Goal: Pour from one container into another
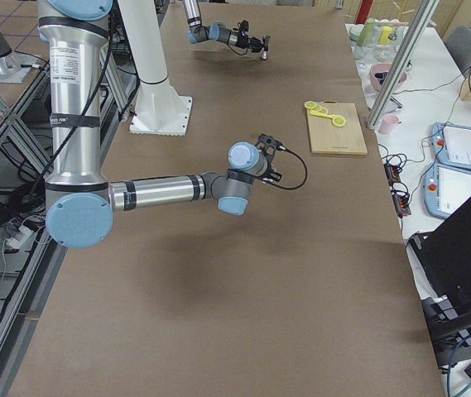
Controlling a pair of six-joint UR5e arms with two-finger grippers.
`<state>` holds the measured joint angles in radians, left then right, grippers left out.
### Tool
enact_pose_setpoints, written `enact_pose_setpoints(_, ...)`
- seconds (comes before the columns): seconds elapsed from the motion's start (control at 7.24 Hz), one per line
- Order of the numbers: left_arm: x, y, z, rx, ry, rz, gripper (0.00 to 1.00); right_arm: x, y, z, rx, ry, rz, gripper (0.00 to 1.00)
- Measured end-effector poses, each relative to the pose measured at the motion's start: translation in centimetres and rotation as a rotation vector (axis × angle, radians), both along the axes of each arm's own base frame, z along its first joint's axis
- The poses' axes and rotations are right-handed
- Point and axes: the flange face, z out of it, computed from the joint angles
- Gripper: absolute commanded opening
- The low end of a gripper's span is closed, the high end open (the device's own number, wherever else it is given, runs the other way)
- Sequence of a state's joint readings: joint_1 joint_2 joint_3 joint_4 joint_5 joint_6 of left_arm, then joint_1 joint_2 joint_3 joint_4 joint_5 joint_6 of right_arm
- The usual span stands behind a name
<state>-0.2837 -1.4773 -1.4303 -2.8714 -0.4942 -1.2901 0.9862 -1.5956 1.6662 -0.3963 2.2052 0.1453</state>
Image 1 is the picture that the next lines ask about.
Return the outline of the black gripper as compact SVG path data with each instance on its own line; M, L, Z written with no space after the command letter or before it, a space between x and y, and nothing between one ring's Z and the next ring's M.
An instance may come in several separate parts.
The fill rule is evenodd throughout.
M262 179L268 183L280 182L282 174L276 171L276 168L273 164L275 153L267 154L264 152L263 156L266 161L266 169L261 174Z
M267 47L265 46L267 43L267 36L263 36L259 39L255 36L249 36L245 31L239 31L235 46L252 52L262 52L267 50Z

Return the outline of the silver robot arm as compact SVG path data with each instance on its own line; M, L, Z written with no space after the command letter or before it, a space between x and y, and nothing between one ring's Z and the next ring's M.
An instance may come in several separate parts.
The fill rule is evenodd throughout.
M252 53L262 53L262 58L266 59L270 36L264 35L262 39L250 36L248 20L240 21L233 29L227 28L222 22L206 26L203 23L199 2L195 0L182 2L189 27L187 36L191 44L217 41L225 44L236 55L245 55L250 50Z
M113 215L136 208L212 198L221 211L241 215L255 180L274 184L283 145L260 135L234 144L224 175L203 173L111 183L100 158L99 88L109 64L110 1L40 1L39 31L50 46L50 126L54 153L43 171L46 228L62 246L85 248L111 231ZM121 1L124 30L136 66L134 133L182 136L192 100L171 86L155 5Z

